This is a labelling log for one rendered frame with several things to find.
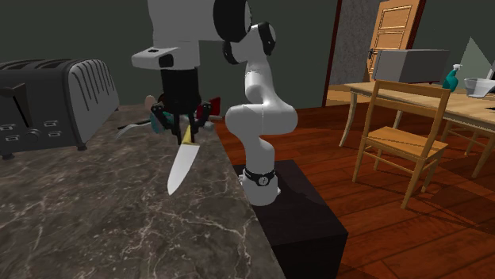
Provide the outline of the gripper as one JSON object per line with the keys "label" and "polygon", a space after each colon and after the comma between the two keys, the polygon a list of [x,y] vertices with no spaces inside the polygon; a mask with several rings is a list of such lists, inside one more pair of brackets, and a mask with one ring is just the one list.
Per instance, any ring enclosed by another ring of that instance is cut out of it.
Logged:
{"label": "gripper", "polygon": [[198,129],[205,125],[209,119],[212,105],[210,102],[201,101],[198,87],[198,69],[190,70],[161,70],[163,93],[160,95],[159,103],[151,108],[151,113],[159,120],[163,128],[170,130],[177,137],[178,144],[182,142],[179,127],[179,115],[172,114],[174,124],[170,124],[163,112],[168,113],[193,113],[200,106],[200,117],[196,119],[194,114],[189,114],[190,139],[194,143],[194,135]]}

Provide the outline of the teal object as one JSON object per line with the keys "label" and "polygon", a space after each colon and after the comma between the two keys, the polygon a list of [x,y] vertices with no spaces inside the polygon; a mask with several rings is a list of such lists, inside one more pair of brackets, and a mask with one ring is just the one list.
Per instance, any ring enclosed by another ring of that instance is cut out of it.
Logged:
{"label": "teal object", "polygon": [[[172,114],[167,113],[167,112],[163,112],[163,115],[166,117],[167,121],[170,124],[174,124],[174,117],[173,117]],[[165,129],[163,128],[163,126],[161,125],[161,123],[159,122],[159,120],[155,117],[155,114],[154,113],[151,113],[150,114],[150,123],[151,123],[152,130],[155,133],[165,132]]]}

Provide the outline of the red object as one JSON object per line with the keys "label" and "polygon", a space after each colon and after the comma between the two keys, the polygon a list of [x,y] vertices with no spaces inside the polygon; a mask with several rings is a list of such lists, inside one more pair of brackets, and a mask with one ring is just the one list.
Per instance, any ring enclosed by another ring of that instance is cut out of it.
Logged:
{"label": "red object", "polygon": [[[211,109],[209,113],[209,118],[212,119],[221,119],[221,98],[220,97],[215,97],[210,100],[208,100],[208,103],[211,104]],[[204,109],[203,105],[205,104],[205,101],[202,101],[201,104],[197,107],[196,110],[196,118],[200,119]]]}

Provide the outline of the silver fork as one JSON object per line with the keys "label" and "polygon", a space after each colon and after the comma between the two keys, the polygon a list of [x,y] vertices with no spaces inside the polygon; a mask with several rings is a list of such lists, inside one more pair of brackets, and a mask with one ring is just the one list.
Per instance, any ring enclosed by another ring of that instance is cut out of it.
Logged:
{"label": "silver fork", "polygon": [[127,131],[129,131],[132,128],[139,128],[143,126],[147,126],[151,123],[150,120],[142,120],[139,122],[136,122],[134,124],[127,124],[127,125],[122,125],[117,128],[118,132],[115,135],[115,139],[119,139],[122,135],[124,135]]}

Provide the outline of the black and silver toaster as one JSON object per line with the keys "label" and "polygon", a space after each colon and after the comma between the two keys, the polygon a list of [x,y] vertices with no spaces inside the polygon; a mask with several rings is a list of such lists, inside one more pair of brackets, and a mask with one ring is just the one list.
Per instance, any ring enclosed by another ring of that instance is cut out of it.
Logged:
{"label": "black and silver toaster", "polygon": [[24,59],[0,63],[0,156],[76,146],[118,110],[100,59]]}

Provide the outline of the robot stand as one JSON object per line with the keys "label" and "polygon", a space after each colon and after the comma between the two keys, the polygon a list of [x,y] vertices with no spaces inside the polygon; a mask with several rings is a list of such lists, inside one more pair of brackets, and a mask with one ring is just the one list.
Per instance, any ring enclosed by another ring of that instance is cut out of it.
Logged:
{"label": "robot stand", "polygon": [[234,169],[286,279],[336,279],[348,232],[296,162]]}

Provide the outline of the wooden chair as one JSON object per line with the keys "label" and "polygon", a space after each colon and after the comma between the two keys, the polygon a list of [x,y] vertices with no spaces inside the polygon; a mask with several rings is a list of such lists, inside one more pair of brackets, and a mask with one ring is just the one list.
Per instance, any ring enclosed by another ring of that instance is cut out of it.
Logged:
{"label": "wooden chair", "polygon": [[[435,109],[433,109],[425,106],[405,103],[403,101],[385,99],[380,95],[380,93],[384,90],[392,90],[426,97],[435,97],[439,99],[439,104]],[[377,162],[386,163],[412,175],[409,186],[405,192],[404,200],[401,204],[403,209],[407,207],[409,199],[412,196],[413,190],[415,189],[421,174],[427,170],[428,175],[425,178],[421,189],[422,192],[425,192],[429,182],[432,179],[432,175],[435,173],[436,167],[443,156],[444,150],[447,147],[446,143],[438,141],[436,137],[438,135],[439,126],[442,122],[450,95],[451,91],[449,89],[377,80],[371,94],[370,104],[366,114],[365,127],[359,145],[359,152],[357,154],[352,180],[355,181],[358,177],[363,156],[367,155],[374,158]],[[418,136],[388,126],[371,131],[370,122],[374,107],[377,105],[389,109],[396,109],[416,115],[431,117],[433,119],[433,123],[428,137]],[[414,162],[416,164],[415,168],[410,170],[383,159],[381,157],[383,151]]]}

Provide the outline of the wooden panel door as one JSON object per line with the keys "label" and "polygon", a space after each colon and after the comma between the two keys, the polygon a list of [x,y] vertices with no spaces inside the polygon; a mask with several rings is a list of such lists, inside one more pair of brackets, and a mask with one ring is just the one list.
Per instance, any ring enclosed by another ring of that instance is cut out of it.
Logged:
{"label": "wooden panel door", "polygon": [[380,2],[366,62],[369,78],[372,78],[378,51],[412,47],[425,3],[426,0]]}

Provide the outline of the wooden dining table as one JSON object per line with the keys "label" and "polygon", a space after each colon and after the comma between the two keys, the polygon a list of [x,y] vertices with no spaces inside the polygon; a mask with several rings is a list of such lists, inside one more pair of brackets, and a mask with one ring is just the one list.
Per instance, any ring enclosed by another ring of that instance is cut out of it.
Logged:
{"label": "wooden dining table", "polygon": [[[409,49],[380,50],[375,58],[373,79],[406,83],[435,82],[447,62],[448,50]],[[444,114],[447,127],[442,135],[455,134],[452,125],[474,132],[470,144],[477,143],[477,137],[489,138],[472,176],[478,176],[488,157],[495,149],[495,64],[489,70],[488,78],[466,80],[464,90],[452,92]]]}

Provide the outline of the yellow-handled kitchen knife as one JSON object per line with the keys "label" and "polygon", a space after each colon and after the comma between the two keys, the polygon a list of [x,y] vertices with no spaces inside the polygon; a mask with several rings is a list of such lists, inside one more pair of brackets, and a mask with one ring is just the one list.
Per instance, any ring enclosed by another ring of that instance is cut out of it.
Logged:
{"label": "yellow-handled kitchen knife", "polygon": [[178,189],[188,174],[199,148],[200,145],[194,143],[192,140],[191,126],[189,125],[183,136],[167,180],[167,192],[170,195]]}

